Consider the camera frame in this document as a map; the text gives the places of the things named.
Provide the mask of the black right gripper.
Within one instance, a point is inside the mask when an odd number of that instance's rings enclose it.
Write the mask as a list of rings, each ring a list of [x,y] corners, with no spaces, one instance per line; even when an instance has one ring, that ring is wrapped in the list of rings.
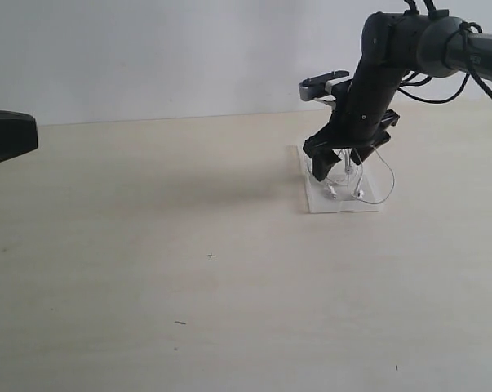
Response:
[[[347,93],[339,99],[330,121],[304,142],[304,152],[311,158],[312,176],[324,181],[341,161],[334,151],[341,142],[351,148],[349,158],[362,165],[389,140],[382,136],[380,123],[401,83],[401,70],[387,65],[358,63]]]

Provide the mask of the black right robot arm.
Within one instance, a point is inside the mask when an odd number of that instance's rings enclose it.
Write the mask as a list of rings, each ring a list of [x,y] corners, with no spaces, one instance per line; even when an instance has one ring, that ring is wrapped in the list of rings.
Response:
[[[489,89],[492,34],[446,10],[370,15],[354,73],[331,71],[299,84],[303,101],[334,97],[328,123],[303,146],[314,178],[323,181],[328,176],[340,160],[341,149],[349,149],[351,160],[359,166],[390,141],[388,128],[397,124],[399,116],[389,105],[405,86],[408,73],[448,78],[457,72],[473,78],[484,91]]]

